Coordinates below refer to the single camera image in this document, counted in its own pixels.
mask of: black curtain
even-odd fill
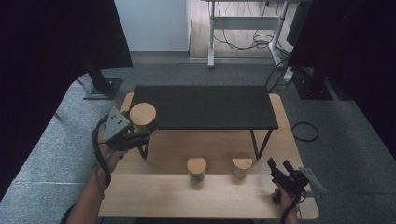
[[[132,67],[114,1],[0,2],[0,198],[73,81],[98,68]]]
[[[395,8],[394,1],[313,0],[290,64],[321,65],[322,75],[350,94],[396,159]]]

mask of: wooden cylinder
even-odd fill
[[[247,177],[248,171],[253,164],[251,158],[235,158],[233,159],[233,175],[237,178],[243,179]]]
[[[190,181],[201,182],[205,179],[206,161],[204,158],[190,158],[187,162]]]
[[[129,118],[134,124],[134,129],[137,133],[145,131],[147,129],[146,126],[154,121],[155,116],[154,106],[147,103],[135,105],[129,112]]]

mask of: human arm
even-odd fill
[[[293,199],[279,184],[276,183],[276,185],[277,189],[275,189],[275,194],[280,191],[281,199],[279,210],[280,214],[283,214],[285,210],[292,204]],[[288,215],[285,218],[285,224],[298,224],[297,212],[295,207],[288,212]]]
[[[98,138],[102,139],[102,135],[103,132],[99,133]],[[113,151],[105,144],[99,145],[99,148],[102,156],[107,158],[106,164],[110,173],[116,169],[117,163],[127,152]],[[92,174],[80,193],[66,223],[96,223],[105,186],[106,174],[103,169],[97,165],[93,168]]]

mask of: black equipment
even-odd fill
[[[130,148],[138,147],[143,158],[147,157],[150,135],[158,128],[157,122],[154,120],[147,126],[146,131],[136,133],[134,131],[134,124],[125,115],[126,113],[121,114],[121,112],[113,106],[110,113],[99,120],[92,133],[93,152],[106,174],[106,188],[110,185],[111,173],[107,168],[105,158],[103,158],[99,148],[98,134],[100,126],[104,123],[106,124],[105,137],[100,144],[107,144],[113,150],[117,151],[125,151]]]
[[[272,158],[270,158],[267,163],[271,168],[271,176],[274,178],[272,180],[274,183],[278,183],[291,195],[301,195],[301,192],[309,183],[309,180],[305,177],[305,175],[303,175],[301,171],[294,170],[289,161],[284,161],[283,166],[288,172],[290,172],[290,176],[286,176],[276,167],[276,163]],[[274,203],[280,202],[280,191],[278,191],[273,197],[273,201]]]
[[[320,184],[318,179],[315,177],[314,173],[310,168],[299,168],[299,170],[294,170],[293,166],[289,161],[284,161],[283,166],[290,173],[289,176],[283,174],[277,167],[276,163],[272,158],[268,161],[268,166],[271,168],[271,176],[274,178],[272,181],[280,185],[292,198],[292,203],[282,214],[281,223],[285,223],[285,218],[288,213],[296,206],[297,203],[300,203],[301,192],[304,191],[304,188],[311,181],[312,184],[316,185],[322,191],[326,189]],[[280,190],[273,196],[274,203],[280,203],[281,193]]]

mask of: black cable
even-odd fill
[[[280,219],[280,223],[282,223],[282,224],[285,223],[286,216],[295,207],[295,205],[300,201],[300,198],[301,198],[301,192],[297,193],[297,195],[294,197],[291,205],[289,205],[289,207],[287,207],[285,209],[285,211],[282,214],[282,218]]]
[[[69,219],[70,213],[73,210],[73,207],[74,207],[74,205],[71,205],[69,207],[69,209],[67,209],[67,211],[64,213],[64,216],[62,217],[62,220],[61,220],[61,224],[66,224],[67,219]]]
[[[245,16],[245,8],[247,8],[247,5],[245,5],[245,2],[243,3],[244,3],[244,10],[242,11],[242,16]]]
[[[286,73],[286,67],[287,66],[285,66],[285,68],[283,69],[283,71],[282,71],[282,73],[280,74],[280,76],[276,79],[276,82],[274,83],[274,85],[271,87],[271,89],[268,91],[269,93],[271,93],[271,91],[272,91],[272,89],[275,87],[275,86],[277,86],[277,82],[280,80],[280,78],[281,77],[283,77],[284,75],[285,75],[285,73]]]
[[[238,8],[236,9],[236,16],[239,16],[239,2],[238,2]]]
[[[305,201],[305,199],[306,199],[306,190],[304,189],[304,198],[301,201],[299,201],[298,203],[302,203],[303,201]]]
[[[272,74],[275,72],[275,70],[276,70],[283,62],[285,62],[287,59],[288,59],[288,58],[286,58],[286,59],[280,61],[280,63],[278,63],[278,64],[276,65],[276,67],[271,71],[270,75],[269,75],[269,76],[267,77],[267,79],[265,80],[264,87],[267,87],[268,80],[270,79],[271,75],[272,75]]]
[[[264,3],[262,3],[262,4],[264,5],[264,8],[263,8],[263,10],[262,10],[262,16],[264,16],[264,14],[265,14],[265,9],[266,9],[267,5],[265,5]]]
[[[231,2],[229,2],[228,3],[228,6],[225,8],[225,15],[227,16],[227,10],[228,10],[228,7],[230,6],[230,4],[231,4]]]
[[[108,167],[106,165],[106,161],[102,156],[102,153],[99,148],[98,144],[98,134],[99,134],[99,128],[102,124],[106,123],[108,119],[108,115],[106,115],[104,118],[99,120],[98,124],[96,125],[95,129],[92,132],[92,145],[93,145],[93,152],[95,154],[96,159],[99,162],[99,165],[102,167],[103,171],[105,172],[106,175],[106,186],[105,189],[110,185],[111,182],[111,173],[108,170]]]
[[[248,9],[248,14],[251,16],[251,11],[250,11],[250,4],[247,2],[247,9]]]
[[[298,208],[298,212],[300,213],[300,220],[302,220],[303,219],[303,214],[301,213],[301,209],[300,208]]]
[[[211,14],[210,14],[210,9],[209,9],[209,7],[210,7],[210,5],[209,5],[209,3],[207,3],[207,11],[208,11],[209,18],[210,18],[210,15],[211,15]],[[221,10],[220,10],[220,4],[219,4],[219,2],[218,2],[217,7],[218,7],[218,11],[219,11],[219,16],[221,16]],[[277,12],[278,12],[278,8],[279,8],[279,4],[277,4],[277,7],[276,7],[276,15],[277,15]],[[224,36],[224,40],[225,40],[225,41],[219,40],[215,35],[213,35],[213,37],[214,37],[217,41],[219,41],[220,43],[227,44],[231,49],[235,49],[235,50],[247,50],[247,49],[253,49],[253,48],[255,48],[255,47],[257,47],[257,48],[259,48],[259,49],[264,49],[264,48],[268,47],[269,43],[274,39],[274,35],[256,35],[256,34],[257,34],[257,31],[256,31],[256,32],[254,33],[254,35],[253,35],[253,43],[252,43],[250,46],[248,46],[248,47],[238,47],[238,46],[236,46],[235,44],[232,44],[231,42],[228,41],[227,36],[225,35],[225,33],[227,33],[228,31],[222,30],[222,32],[223,32],[223,36]],[[270,40],[270,41],[257,40],[256,38],[257,38],[258,36],[269,36],[269,37],[271,37],[271,40]],[[286,57],[289,56],[289,53],[288,53],[288,52],[286,52],[285,50],[283,50],[283,49],[280,48],[280,47],[277,47],[277,48],[280,49],[280,52],[281,52],[283,55],[286,54]]]
[[[298,136],[296,136],[296,135],[293,134],[293,136],[294,136],[295,139],[300,140],[300,141],[302,141],[302,142],[314,142],[315,140],[317,140],[317,139],[319,138],[319,131],[318,131],[318,129],[317,129],[313,124],[308,123],[308,122],[304,122],[304,121],[301,121],[301,122],[298,122],[298,123],[294,124],[294,125],[291,127],[291,132],[293,132],[293,130],[294,130],[295,127],[297,127],[298,125],[301,125],[301,124],[306,124],[306,125],[312,127],[312,128],[315,130],[316,135],[315,135],[315,137],[313,137],[312,139],[303,139],[303,138],[298,137]]]

